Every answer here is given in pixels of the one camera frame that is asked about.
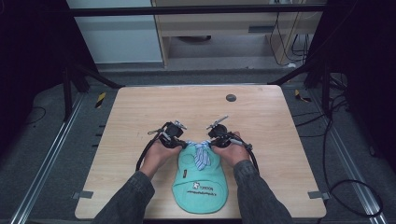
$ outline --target gray sleeve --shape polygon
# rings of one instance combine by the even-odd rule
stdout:
[[[238,186],[238,203],[244,224],[293,223],[288,209],[277,200],[251,161],[240,161],[233,168]]]
[[[149,178],[138,171],[117,191],[92,223],[140,224],[153,195],[154,187]]]

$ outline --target gray carpet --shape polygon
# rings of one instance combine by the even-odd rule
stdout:
[[[265,74],[262,70],[246,69],[233,71],[200,71],[200,72],[156,72],[136,74],[107,74],[112,80],[126,85],[177,85],[177,84],[225,84],[225,83],[265,83],[285,75],[288,71],[269,70]],[[78,221],[74,215],[77,200],[71,198],[76,191],[82,190],[85,179],[90,170],[96,147],[100,142],[98,133],[103,131],[101,125],[106,124],[111,106],[117,94],[116,90],[90,79],[90,91],[85,93],[84,101],[62,151],[52,168],[49,178],[39,195],[30,219]],[[101,108],[94,108],[98,95],[105,91],[106,98]],[[310,93],[301,90],[302,96],[311,97]],[[294,90],[284,89],[290,113],[299,115],[308,112],[318,112],[314,103],[297,100]],[[62,86],[44,91],[37,95],[35,106],[46,109],[46,115],[39,121],[26,125],[21,131],[21,137],[15,142],[13,154],[3,161],[0,173],[1,201],[0,219],[8,219],[15,212],[24,193],[35,177],[41,162],[48,152],[51,141],[62,125],[64,115]],[[296,124],[312,119],[318,114],[294,117]],[[34,109],[30,121],[42,116],[41,109]],[[384,214],[389,223],[396,223],[395,174],[389,169],[385,160],[373,158],[367,150],[367,143],[359,131],[351,114],[341,108],[334,113],[334,127],[340,131],[343,140],[352,154],[354,161],[364,173],[368,184],[378,190],[385,209]],[[319,189],[327,191],[322,172],[322,141],[323,137],[307,137],[324,132],[325,124],[317,120],[299,127],[299,135],[307,158],[313,170]],[[326,152],[327,173],[331,184],[347,178],[343,164],[334,150],[332,139],[328,139]],[[345,202],[363,211],[351,185],[342,186],[336,191]],[[327,203],[327,215],[322,223],[371,223],[368,218],[358,217],[334,200]],[[296,220],[297,223],[315,223],[315,220]]]

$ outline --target black pole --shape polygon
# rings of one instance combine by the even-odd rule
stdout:
[[[254,13],[254,12],[312,12],[344,8],[345,5],[326,4],[285,4],[285,5],[228,5],[193,7],[113,7],[113,8],[73,8],[70,10],[48,10],[45,13],[73,17],[94,16],[136,16],[174,14],[214,14],[214,13]]]
[[[329,110],[330,102],[330,66],[325,57],[324,62],[324,74],[322,76],[322,108],[327,116],[330,116],[331,111]]]
[[[108,87],[111,87],[113,89],[119,89],[119,88],[125,87],[124,85],[117,84],[115,82],[112,82],[112,81],[108,80],[105,77],[100,76],[99,74],[93,72],[92,70],[82,66],[81,64],[75,64],[75,68],[78,71],[82,72],[83,74],[85,74],[87,76],[90,76],[90,77],[93,77],[96,80],[106,84]]]
[[[72,90],[67,67],[62,71],[62,75],[64,79],[64,121],[67,121],[72,114]]]

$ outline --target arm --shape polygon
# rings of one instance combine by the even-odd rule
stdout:
[[[213,147],[213,150],[233,167],[244,224],[293,223],[289,211],[260,177],[243,147],[230,144],[226,148]]]
[[[98,213],[93,223],[142,223],[146,207],[154,195],[151,179],[166,161],[178,154],[181,147],[166,148],[156,141],[146,154],[144,163]]]

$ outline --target metal bracket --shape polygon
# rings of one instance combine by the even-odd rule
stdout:
[[[220,124],[222,121],[224,121],[227,118],[228,118],[228,115],[224,116],[222,119],[216,120],[213,124],[207,126],[206,129],[208,130],[210,128],[215,128],[216,126],[218,126],[218,124]]]
[[[72,195],[72,199],[80,199],[80,198],[90,199],[92,198],[92,195],[93,195],[93,191],[82,190],[81,192],[74,192]]]
[[[321,198],[323,201],[329,200],[331,195],[329,192],[320,192],[320,191],[308,191],[308,196],[310,199]]]
[[[175,125],[176,125],[178,128],[187,130],[186,126],[184,126],[184,125],[183,125],[182,123],[180,123],[180,121],[178,121],[178,120],[175,120]]]

